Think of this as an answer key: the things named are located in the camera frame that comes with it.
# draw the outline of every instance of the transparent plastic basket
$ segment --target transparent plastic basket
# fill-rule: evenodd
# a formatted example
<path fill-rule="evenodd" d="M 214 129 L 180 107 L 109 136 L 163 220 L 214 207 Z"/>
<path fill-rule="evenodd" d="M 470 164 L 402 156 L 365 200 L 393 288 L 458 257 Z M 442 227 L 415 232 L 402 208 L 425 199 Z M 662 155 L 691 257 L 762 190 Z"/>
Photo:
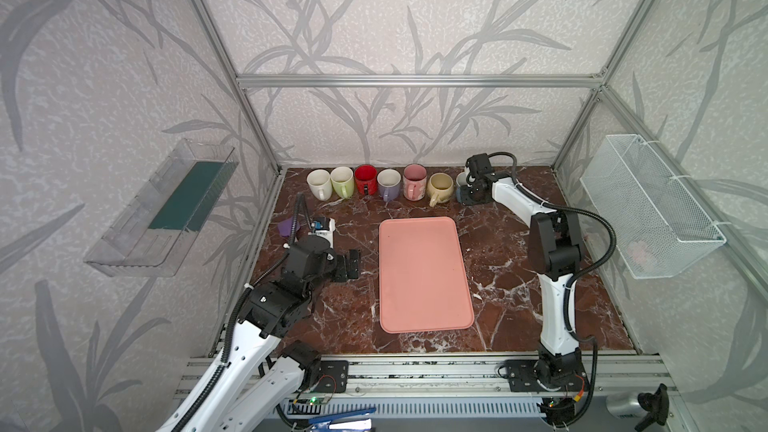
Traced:
<path fill-rule="evenodd" d="M 149 228 L 174 190 L 197 162 L 223 162 L 194 212 L 180 230 Z M 113 276 L 172 277 L 192 248 L 199 230 L 191 221 L 207 220 L 238 162 L 234 147 L 179 140 L 174 150 L 85 256 L 85 263 Z"/>
<path fill-rule="evenodd" d="M 635 278 L 673 277 L 726 241 L 639 135 L 606 136 L 581 184 L 614 226 L 617 249 Z"/>

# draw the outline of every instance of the pink tray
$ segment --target pink tray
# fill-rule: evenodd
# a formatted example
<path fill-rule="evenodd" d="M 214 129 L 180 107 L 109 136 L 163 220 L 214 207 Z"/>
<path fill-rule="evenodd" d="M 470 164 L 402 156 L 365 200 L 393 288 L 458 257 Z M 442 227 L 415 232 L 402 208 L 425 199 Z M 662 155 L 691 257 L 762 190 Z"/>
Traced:
<path fill-rule="evenodd" d="M 462 246 L 449 217 L 379 226 L 382 328 L 390 334 L 468 328 L 475 321 Z"/>

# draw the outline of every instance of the silver cylinder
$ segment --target silver cylinder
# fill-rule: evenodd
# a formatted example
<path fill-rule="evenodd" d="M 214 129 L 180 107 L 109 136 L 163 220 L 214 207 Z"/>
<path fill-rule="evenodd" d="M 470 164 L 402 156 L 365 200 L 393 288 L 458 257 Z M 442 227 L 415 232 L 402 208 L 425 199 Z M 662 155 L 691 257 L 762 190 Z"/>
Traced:
<path fill-rule="evenodd" d="M 648 413 L 640 406 L 638 396 L 642 392 L 622 392 L 609 395 L 605 398 L 605 406 L 608 412 L 616 418 L 645 417 Z"/>

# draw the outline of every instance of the yellow mug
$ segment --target yellow mug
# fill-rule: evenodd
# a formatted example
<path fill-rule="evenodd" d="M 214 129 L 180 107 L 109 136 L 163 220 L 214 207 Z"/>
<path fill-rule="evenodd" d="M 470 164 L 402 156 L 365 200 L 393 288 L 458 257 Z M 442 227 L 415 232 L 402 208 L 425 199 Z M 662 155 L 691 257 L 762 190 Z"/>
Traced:
<path fill-rule="evenodd" d="M 333 190 L 341 198 L 350 198 L 355 193 L 355 173 L 349 167 L 337 167 L 331 171 Z"/>
<path fill-rule="evenodd" d="M 451 200 L 453 195 L 453 178 L 442 172 L 432 174 L 429 182 L 427 182 L 427 195 L 429 196 L 430 207 Z"/>

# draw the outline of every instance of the leaf pattern wallpaper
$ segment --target leaf pattern wallpaper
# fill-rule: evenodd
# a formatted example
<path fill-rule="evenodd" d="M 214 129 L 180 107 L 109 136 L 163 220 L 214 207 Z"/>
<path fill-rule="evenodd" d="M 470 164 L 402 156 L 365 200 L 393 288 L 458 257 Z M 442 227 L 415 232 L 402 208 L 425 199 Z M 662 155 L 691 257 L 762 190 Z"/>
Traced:
<path fill-rule="evenodd" d="M 206 354 L 274 170 L 187 0 L 0 2 L 0 430 L 148 430 Z M 180 138 L 240 161 L 172 278 L 86 251 Z"/>
<path fill-rule="evenodd" d="M 661 0 L 612 87 L 763 258 L 768 256 L 768 0 Z M 579 179 L 606 134 L 628 133 L 599 106 L 558 180 L 593 208 Z M 607 245 L 590 229 L 591 246 Z M 768 418 L 768 308 L 723 251 L 669 279 L 603 270 L 628 329 L 659 352 L 702 431 L 763 430 Z"/>
<path fill-rule="evenodd" d="M 638 2 L 206 1 L 243 74 L 593 73 Z M 522 162 L 551 163 L 553 144 L 562 143 L 587 93 L 249 90 L 273 149 L 289 165 L 445 165 L 510 146 Z"/>

